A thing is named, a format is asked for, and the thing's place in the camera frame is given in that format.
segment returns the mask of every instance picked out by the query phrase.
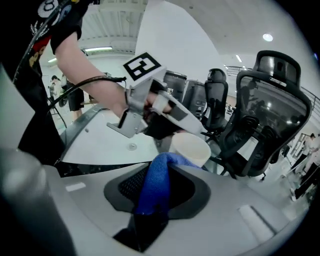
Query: white label sticker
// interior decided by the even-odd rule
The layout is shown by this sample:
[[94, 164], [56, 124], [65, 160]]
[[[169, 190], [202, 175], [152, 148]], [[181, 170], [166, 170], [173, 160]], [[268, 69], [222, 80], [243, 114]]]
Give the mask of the white label sticker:
[[77, 184], [72, 184], [72, 185], [66, 186], [65, 189], [66, 189], [66, 191], [71, 192], [71, 191], [83, 189], [85, 187], [86, 187], [86, 184], [84, 184], [83, 182], [80, 182]]
[[287, 86], [287, 84], [285, 82], [281, 82], [281, 81], [279, 81], [277, 79], [274, 79], [273, 77], [270, 77], [270, 81], [275, 82], [275, 83], [277, 83], [277, 84], [279, 84], [281, 86], [284, 86], [284, 87]]

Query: black office chair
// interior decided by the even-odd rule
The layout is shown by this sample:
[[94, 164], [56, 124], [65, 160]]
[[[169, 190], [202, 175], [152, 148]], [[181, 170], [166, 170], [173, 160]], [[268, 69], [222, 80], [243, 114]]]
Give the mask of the black office chair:
[[[265, 50], [257, 54], [253, 70], [238, 74], [234, 117], [219, 137], [220, 159], [210, 158], [224, 166], [222, 175], [227, 171], [233, 178], [263, 174], [306, 124], [311, 102], [300, 91], [300, 73], [291, 57]], [[246, 159], [237, 151], [251, 137], [256, 146]]]
[[228, 83], [226, 74], [219, 68], [209, 70], [208, 80], [205, 81], [205, 97], [207, 109], [202, 115], [201, 123], [208, 132], [202, 134], [209, 136], [210, 140], [216, 141], [226, 127], [225, 108], [228, 95]]

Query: black cable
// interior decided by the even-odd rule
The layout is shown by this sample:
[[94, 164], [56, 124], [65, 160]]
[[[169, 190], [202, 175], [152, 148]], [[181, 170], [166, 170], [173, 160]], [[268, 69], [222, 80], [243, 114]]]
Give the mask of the black cable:
[[65, 122], [65, 120], [63, 119], [63, 117], [61, 116], [61, 114], [59, 113], [58, 109], [56, 108], [56, 106], [53, 106], [53, 109], [57, 112], [57, 114], [59, 115], [59, 117], [61, 118], [63, 124], [64, 124], [64, 127], [67, 129], [67, 124]]
[[65, 97], [67, 97], [69, 94], [73, 93], [76, 89], [78, 89], [81, 86], [84, 86], [86, 84], [92, 83], [92, 82], [96, 82], [96, 81], [111, 81], [111, 82], [115, 82], [115, 83], [120, 83], [125, 81], [126, 78], [125, 77], [107, 77], [106, 75], [100, 75], [100, 76], [95, 76], [89, 79], [86, 79], [76, 85], [74, 85], [72, 88], [68, 89], [64, 94], [60, 95], [58, 98], [56, 98], [48, 107], [48, 109], [46, 110], [46, 115], [50, 112], [50, 110], [62, 99], [64, 99]]
[[32, 47], [34, 46], [35, 42], [37, 41], [37, 39], [39, 38], [40, 34], [43, 32], [43, 30], [45, 30], [47, 24], [49, 23], [49, 21], [51, 21], [55, 15], [69, 2], [70, 0], [64, 0], [62, 1], [54, 10], [53, 12], [50, 14], [50, 16], [44, 21], [44, 23], [42, 24], [42, 26], [39, 28], [39, 30], [34, 34], [32, 40], [30, 41], [27, 49], [25, 50], [20, 62], [19, 62], [19, 65], [17, 66], [16, 70], [15, 70], [15, 73], [14, 73], [14, 76], [13, 76], [13, 84], [17, 81], [18, 79], [18, 75], [19, 75], [19, 71], [20, 69], [22, 68], [22, 66], [25, 64], [27, 58], [28, 58], [28, 55], [32, 49]]

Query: black shorts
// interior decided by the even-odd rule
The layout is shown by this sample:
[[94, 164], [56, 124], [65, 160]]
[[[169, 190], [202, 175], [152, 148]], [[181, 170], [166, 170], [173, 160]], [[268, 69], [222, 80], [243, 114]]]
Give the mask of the black shorts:
[[[67, 83], [67, 89], [73, 87], [72, 84]], [[83, 108], [84, 105], [81, 105], [85, 101], [84, 91], [81, 89], [76, 89], [74, 92], [68, 95], [69, 109], [70, 111], [78, 111], [80, 108]]]

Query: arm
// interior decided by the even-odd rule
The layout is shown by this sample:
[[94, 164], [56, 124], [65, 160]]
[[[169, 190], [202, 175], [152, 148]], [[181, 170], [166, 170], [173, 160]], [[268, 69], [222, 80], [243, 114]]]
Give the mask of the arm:
[[[79, 82], [105, 74], [99, 71], [78, 47], [77, 33], [72, 33], [55, 50], [57, 65], [62, 73], [72, 82]], [[103, 106], [120, 117], [125, 110], [124, 89], [111, 81], [97, 81], [83, 86], [81, 89], [92, 95]]]

